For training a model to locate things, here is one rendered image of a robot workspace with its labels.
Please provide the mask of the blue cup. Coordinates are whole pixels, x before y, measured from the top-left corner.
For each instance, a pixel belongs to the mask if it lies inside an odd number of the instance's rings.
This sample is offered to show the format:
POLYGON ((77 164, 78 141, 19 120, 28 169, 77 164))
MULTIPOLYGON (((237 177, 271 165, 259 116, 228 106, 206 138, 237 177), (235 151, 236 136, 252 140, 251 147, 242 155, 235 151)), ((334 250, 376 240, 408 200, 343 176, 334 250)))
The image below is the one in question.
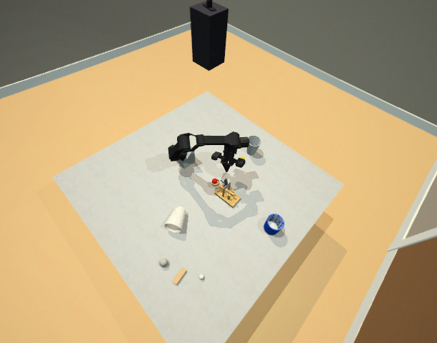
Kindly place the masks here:
POLYGON ((284 226, 283 218, 278 214, 270 214, 264 223, 263 229, 269 235, 275 235, 284 226))

